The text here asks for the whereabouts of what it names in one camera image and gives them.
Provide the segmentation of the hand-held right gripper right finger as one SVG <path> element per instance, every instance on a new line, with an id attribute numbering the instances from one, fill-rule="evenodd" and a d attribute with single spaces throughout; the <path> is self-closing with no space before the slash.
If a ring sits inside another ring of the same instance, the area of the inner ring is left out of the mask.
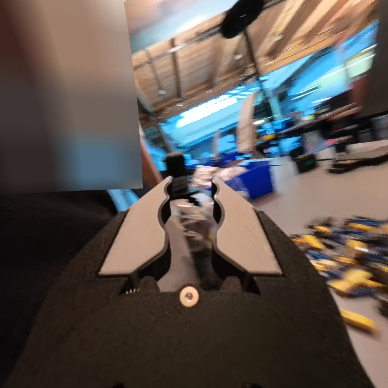
<path id="1" fill-rule="evenodd" d="M 253 276 L 282 276 L 255 207 L 217 177 L 211 180 L 213 249 L 233 268 Z"/>

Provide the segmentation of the flat black device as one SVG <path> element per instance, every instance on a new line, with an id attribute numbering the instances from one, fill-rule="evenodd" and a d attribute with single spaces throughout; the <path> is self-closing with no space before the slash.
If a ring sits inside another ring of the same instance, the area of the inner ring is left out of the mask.
<path id="1" fill-rule="evenodd" d="M 387 145 L 359 152 L 350 151 L 349 147 L 350 145 L 344 142 L 334 145 L 334 158 L 331 167 L 327 170 L 328 173 L 343 174 L 359 167 L 377 166 L 388 160 Z"/>

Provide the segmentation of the pile of yellow blue pieces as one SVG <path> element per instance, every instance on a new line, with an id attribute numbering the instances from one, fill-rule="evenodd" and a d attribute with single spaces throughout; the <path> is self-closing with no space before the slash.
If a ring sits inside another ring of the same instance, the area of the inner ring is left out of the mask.
<path id="1" fill-rule="evenodd" d="M 373 298 L 387 317 L 388 220 L 353 216 L 310 222 L 290 239 L 340 297 Z"/>

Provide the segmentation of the white book stand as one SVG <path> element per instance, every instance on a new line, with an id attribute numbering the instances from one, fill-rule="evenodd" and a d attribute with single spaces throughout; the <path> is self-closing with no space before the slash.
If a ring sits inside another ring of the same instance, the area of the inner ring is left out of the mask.
<path id="1" fill-rule="evenodd" d="M 242 154 L 253 152 L 256 144 L 256 126 L 253 124 L 253 115 L 257 93 L 251 93 L 240 107 L 239 121 L 236 128 L 236 148 L 237 152 Z"/>

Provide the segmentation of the clear plastic bag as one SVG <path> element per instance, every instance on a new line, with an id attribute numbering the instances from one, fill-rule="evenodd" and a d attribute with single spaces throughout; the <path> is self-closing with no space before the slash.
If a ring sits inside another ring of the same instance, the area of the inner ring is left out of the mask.
<path id="1" fill-rule="evenodd" d="M 213 217 L 214 201 L 209 192 L 200 191 L 188 199 L 170 202 L 172 215 L 176 216 L 180 229 L 191 252 L 212 249 L 216 223 Z"/>

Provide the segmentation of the dark blurred object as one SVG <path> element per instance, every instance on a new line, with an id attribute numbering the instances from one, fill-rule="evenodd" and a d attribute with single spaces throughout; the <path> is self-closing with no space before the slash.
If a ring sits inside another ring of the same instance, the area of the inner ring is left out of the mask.
<path id="1" fill-rule="evenodd" d="M 263 0 L 239 0 L 230 8 L 220 25 L 220 34 L 232 39 L 245 30 L 261 14 Z"/>

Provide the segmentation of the blue plastic bin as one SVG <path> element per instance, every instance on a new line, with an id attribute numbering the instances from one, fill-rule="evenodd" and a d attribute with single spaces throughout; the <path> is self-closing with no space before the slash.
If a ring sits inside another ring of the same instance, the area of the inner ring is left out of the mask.
<path id="1" fill-rule="evenodd" d="M 225 183 L 246 199 L 255 200 L 274 190 L 270 169 L 269 159 L 241 161 L 232 167 L 232 172 L 237 174 L 227 178 Z"/>

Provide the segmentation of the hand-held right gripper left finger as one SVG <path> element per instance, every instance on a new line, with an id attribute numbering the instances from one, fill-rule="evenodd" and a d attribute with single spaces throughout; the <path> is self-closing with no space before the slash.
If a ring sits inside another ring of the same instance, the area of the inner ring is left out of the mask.
<path id="1" fill-rule="evenodd" d="M 99 270 L 100 277 L 163 277 L 171 265 L 166 223 L 171 216 L 172 177 L 132 205 Z"/>

